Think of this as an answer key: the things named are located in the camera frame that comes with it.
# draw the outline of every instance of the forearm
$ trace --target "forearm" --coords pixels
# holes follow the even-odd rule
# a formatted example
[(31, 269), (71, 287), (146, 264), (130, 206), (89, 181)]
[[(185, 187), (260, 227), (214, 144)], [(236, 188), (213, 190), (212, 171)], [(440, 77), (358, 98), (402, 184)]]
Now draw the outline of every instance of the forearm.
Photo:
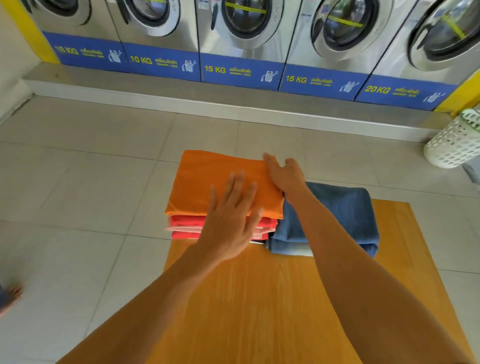
[(295, 208), (328, 297), (364, 364), (470, 363), (443, 327), (302, 187)]
[(58, 363), (143, 364), (179, 305), (216, 265), (216, 258), (198, 243), (191, 245), (163, 275)]

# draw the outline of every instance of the white wall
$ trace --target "white wall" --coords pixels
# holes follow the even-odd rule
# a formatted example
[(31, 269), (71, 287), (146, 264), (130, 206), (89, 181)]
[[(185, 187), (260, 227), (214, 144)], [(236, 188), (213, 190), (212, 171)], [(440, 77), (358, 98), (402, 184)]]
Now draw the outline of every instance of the white wall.
[(38, 63), (40, 59), (0, 4), (0, 123), (32, 94), (20, 78)]

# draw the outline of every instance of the person's foot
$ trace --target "person's foot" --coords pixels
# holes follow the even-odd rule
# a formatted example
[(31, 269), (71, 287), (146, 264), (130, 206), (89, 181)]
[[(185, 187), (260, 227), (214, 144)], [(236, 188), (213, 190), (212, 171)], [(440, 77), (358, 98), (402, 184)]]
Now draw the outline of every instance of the person's foot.
[(23, 293), (23, 287), (21, 286), (11, 286), (7, 289), (9, 300), (3, 307), (0, 307), (0, 317), (7, 313), (7, 311), (13, 306), (15, 302), (20, 299), (20, 296)]

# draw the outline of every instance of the washing machine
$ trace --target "washing machine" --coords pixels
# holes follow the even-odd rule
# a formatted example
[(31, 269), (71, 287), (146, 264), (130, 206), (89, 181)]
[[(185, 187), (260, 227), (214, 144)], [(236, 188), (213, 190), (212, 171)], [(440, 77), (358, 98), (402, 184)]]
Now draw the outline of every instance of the washing machine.
[(194, 0), (107, 0), (134, 73), (200, 81)]
[(356, 100), (433, 110), (480, 67), (480, 0), (420, 0)]
[(278, 90), (301, 0), (195, 0), (202, 81)]
[(63, 64), (128, 72), (103, 0), (21, 0)]
[(304, 0), (280, 91), (353, 100), (416, 0)]

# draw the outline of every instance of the blue label panel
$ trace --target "blue label panel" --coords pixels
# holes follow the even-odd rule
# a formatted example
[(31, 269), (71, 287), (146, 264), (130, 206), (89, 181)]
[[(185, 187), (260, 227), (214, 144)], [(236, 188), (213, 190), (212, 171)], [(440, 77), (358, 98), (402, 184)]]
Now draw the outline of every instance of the blue label panel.
[(62, 64), (97, 70), (129, 72), (120, 42), (43, 32)]
[(353, 100), (368, 75), (287, 64), (281, 92)]
[(277, 91), (284, 64), (200, 53), (202, 81)]
[(355, 100), (371, 104), (433, 110), (456, 88), (457, 85), (373, 74)]
[(200, 81), (198, 52), (123, 43), (133, 73)]

